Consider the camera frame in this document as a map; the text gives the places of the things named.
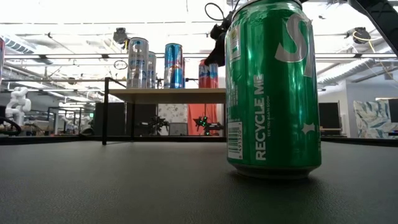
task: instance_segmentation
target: white robot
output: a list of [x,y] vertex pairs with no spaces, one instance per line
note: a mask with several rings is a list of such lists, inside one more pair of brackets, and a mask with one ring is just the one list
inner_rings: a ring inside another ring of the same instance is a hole
[[69,125],[70,127],[72,127],[74,130],[78,129],[78,126],[73,124],[73,121],[68,120],[65,116],[62,116],[61,119],[66,122],[67,125]]
[[24,124],[25,112],[29,112],[32,106],[30,99],[26,98],[27,92],[26,87],[15,87],[11,92],[11,101],[6,106],[6,118],[14,120],[14,115],[16,115],[15,123],[19,126]]

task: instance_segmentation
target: silver can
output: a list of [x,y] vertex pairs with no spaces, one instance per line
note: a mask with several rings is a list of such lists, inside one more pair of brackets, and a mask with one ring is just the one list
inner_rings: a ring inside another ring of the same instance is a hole
[[147,83],[148,88],[156,88],[156,54],[153,52],[148,55]]
[[147,88],[148,53],[148,40],[140,37],[130,39],[127,88]]

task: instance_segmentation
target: desk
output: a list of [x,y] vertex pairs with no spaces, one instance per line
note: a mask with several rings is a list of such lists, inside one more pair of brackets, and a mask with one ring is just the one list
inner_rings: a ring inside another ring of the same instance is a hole
[[225,88],[109,90],[121,100],[137,104],[225,103]]
[[243,177],[226,143],[0,147],[1,223],[398,223],[398,150],[322,142],[308,180]]

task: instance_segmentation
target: can lid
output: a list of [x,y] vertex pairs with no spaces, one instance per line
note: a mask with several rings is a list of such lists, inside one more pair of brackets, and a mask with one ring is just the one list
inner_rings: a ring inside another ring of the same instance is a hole
[[179,46],[181,46],[181,47],[182,47],[182,45],[181,45],[181,44],[176,44],[176,43],[168,43],[168,44],[166,44],[166,46],[167,46],[167,45],[172,45],[172,44],[179,45]]
[[141,39],[141,40],[145,40],[146,42],[148,42],[148,40],[147,40],[147,39],[145,39],[145,38],[142,38],[142,37],[131,37],[131,38],[130,38],[130,40],[132,40],[132,39]]
[[[237,10],[234,12],[234,14],[232,15],[232,20],[234,20],[234,18],[235,18],[235,16],[237,15],[237,13],[238,13],[240,10],[242,10],[244,7],[246,7],[246,6],[248,6],[248,5],[252,4],[252,3],[258,2],[258,1],[262,1],[262,0],[252,0],[252,1],[248,1],[248,2],[244,3],[241,7],[239,7],[239,9],[237,9]],[[301,2],[300,2],[299,0],[290,0],[290,1],[296,2],[296,3],[300,6],[300,9],[301,9],[301,10],[303,9],[303,6],[301,5]]]

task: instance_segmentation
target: patterned wall art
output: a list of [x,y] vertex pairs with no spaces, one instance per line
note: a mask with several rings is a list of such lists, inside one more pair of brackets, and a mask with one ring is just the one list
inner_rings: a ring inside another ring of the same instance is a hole
[[[159,104],[158,115],[170,123],[186,123],[188,119],[188,105]],[[166,127],[162,128],[160,135],[169,135]]]
[[391,122],[388,100],[354,101],[354,110],[359,138],[398,139],[388,135],[398,129],[398,123]]

